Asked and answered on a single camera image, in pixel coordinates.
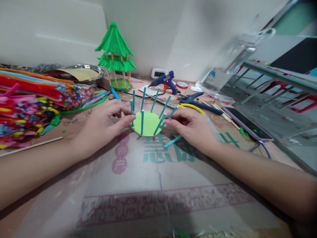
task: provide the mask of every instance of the smartphone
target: smartphone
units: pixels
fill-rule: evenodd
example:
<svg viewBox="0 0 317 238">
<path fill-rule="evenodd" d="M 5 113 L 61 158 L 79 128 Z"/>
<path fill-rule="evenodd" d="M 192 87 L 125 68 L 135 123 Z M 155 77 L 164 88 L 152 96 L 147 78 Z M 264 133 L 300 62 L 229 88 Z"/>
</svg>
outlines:
<svg viewBox="0 0 317 238">
<path fill-rule="evenodd" d="M 254 124 L 252 121 L 250 121 L 237 109 L 232 107 L 223 107 L 222 109 L 254 139 L 259 141 L 274 140 L 269 134 L 267 134 L 263 129 Z"/>
</svg>

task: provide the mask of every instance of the phone case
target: phone case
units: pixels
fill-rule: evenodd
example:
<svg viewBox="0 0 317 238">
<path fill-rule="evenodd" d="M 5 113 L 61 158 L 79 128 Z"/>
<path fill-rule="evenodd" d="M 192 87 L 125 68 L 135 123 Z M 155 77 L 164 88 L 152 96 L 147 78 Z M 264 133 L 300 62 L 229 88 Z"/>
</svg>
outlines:
<svg viewBox="0 0 317 238">
<path fill-rule="evenodd" d="M 268 136 L 271 137 L 271 139 L 264 139 L 259 137 L 257 134 L 255 134 L 255 132 L 253 130 L 251 130 L 250 128 L 248 128 L 242 121 L 240 121 L 238 118 L 235 117 L 235 115 L 233 115 L 229 110 L 226 109 L 226 107 L 223 107 L 222 110 L 224 110 L 229 116 L 232 117 L 232 119 L 239 124 L 247 133 L 249 133 L 250 136 L 252 136 L 254 139 L 258 140 L 258 141 L 273 141 L 274 139 L 265 131 L 263 130 L 261 127 L 259 127 L 257 124 L 255 124 L 254 122 L 252 122 L 254 125 L 256 125 L 257 127 L 259 127 L 262 131 L 264 131 Z"/>
</svg>

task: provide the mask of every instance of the blue paper stick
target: blue paper stick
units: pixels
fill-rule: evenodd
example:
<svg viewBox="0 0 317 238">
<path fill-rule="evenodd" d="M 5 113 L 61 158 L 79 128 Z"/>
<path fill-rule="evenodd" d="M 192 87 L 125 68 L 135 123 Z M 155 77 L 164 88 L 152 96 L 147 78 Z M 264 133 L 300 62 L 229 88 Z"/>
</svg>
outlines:
<svg viewBox="0 0 317 238">
<path fill-rule="evenodd" d="M 141 119 L 141 135 L 143 135 L 143 122 L 144 122 L 144 110 L 141 110 L 142 119 Z"/>
<path fill-rule="evenodd" d="M 135 100 L 135 89 L 133 89 L 133 111 L 135 110 L 134 109 L 134 100 Z"/>
<path fill-rule="evenodd" d="M 171 112 L 171 114 L 168 116 L 167 120 L 170 119 L 172 117 L 172 115 L 174 114 L 174 112 L 177 110 L 178 107 L 174 108 L 174 110 Z"/>
<path fill-rule="evenodd" d="M 133 100 L 130 100 L 130 104 L 131 104 L 131 114 L 133 114 Z"/>
<path fill-rule="evenodd" d="M 141 111 L 142 111 L 142 109 L 143 109 L 143 103 L 144 103 L 144 98 L 145 98 L 145 90 L 146 90 L 146 88 L 144 88 L 144 92 L 143 92 Z"/>
<path fill-rule="evenodd" d="M 166 106 L 167 106 L 167 104 L 168 104 L 168 102 L 169 102 L 170 99 L 171 99 L 171 96 L 168 97 L 168 100 L 167 100 L 167 102 L 165 103 L 165 106 L 164 106 L 164 108 L 163 108 L 163 110 L 162 110 L 162 112 L 161 112 L 161 115 L 159 116 L 160 118 L 161 118 L 161 116 L 162 116 L 162 114 L 163 114 L 163 112 L 164 112 L 164 110 L 165 110 L 165 108 L 166 108 Z"/>
<path fill-rule="evenodd" d="M 164 148 L 169 147 L 171 144 L 175 143 L 175 142 L 178 141 L 180 138 L 182 138 L 182 135 L 179 135 L 179 136 L 176 137 L 174 140 L 171 140 L 169 143 L 167 143 L 166 145 L 164 145 Z"/>
<path fill-rule="evenodd" d="M 113 96 L 114 96 L 116 99 L 118 99 L 119 101 L 121 101 L 121 99 L 119 98 L 119 96 L 118 96 L 118 94 L 116 93 L 115 89 L 114 89 L 113 87 L 110 87 L 110 90 L 111 90 Z"/>
<path fill-rule="evenodd" d="M 159 121 L 159 124 L 158 124 L 158 126 L 157 126 L 157 128 L 156 128 L 156 130 L 155 130 L 155 132 L 154 132 L 153 135 L 156 134 L 157 130 L 159 129 L 159 126 L 162 124 L 162 121 L 164 120 L 164 117 L 162 117 L 161 120 Z"/>
<path fill-rule="evenodd" d="M 158 98 L 158 94 L 159 94 L 159 88 L 158 88 L 158 91 L 157 91 L 157 93 L 156 93 L 156 96 L 155 96 L 155 99 L 154 99 L 154 103 L 153 103 L 153 106 L 152 106 L 151 112 L 153 111 L 153 108 L 154 108 L 154 105 L 155 105 L 156 99 Z"/>
</svg>

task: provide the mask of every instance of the clear plastic bottle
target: clear plastic bottle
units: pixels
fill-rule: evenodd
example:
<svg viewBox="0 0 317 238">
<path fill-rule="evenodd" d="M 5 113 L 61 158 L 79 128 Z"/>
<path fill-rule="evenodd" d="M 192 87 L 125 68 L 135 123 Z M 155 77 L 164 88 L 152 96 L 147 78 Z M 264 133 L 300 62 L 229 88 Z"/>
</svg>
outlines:
<svg viewBox="0 0 317 238">
<path fill-rule="evenodd" d="M 246 33 L 239 36 L 230 46 L 223 60 L 214 67 L 202 82 L 200 88 L 211 96 L 215 96 L 220 89 L 237 73 L 239 67 L 255 51 L 256 46 L 264 39 L 264 32 L 272 30 L 271 38 L 275 34 L 275 29 L 269 28 L 261 32 Z"/>
</svg>

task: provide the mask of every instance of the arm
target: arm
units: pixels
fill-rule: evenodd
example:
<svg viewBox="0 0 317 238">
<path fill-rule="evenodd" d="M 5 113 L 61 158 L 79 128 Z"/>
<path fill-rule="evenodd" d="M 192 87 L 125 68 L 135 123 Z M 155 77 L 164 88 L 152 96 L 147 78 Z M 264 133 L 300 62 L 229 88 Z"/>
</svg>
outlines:
<svg viewBox="0 0 317 238">
<path fill-rule="evenodd" d="M 126 117 L 113 124 L 111 116 Z M 134 119 L 118 100 L 95 107 L 81 131 L 63 139 L 0 158 L 0 210 L 109 143 Z"/>
<path fill-rule="evenodd" d="M 187 121 L 187 126 L 179 120 Z M 292 218 L 305 220 L 316 215 L 315 177 L 217 140 L 206 130 L 209 127 L 206 117 L 190 109 L 178 109 L 166 124 Z"/>
</svg>

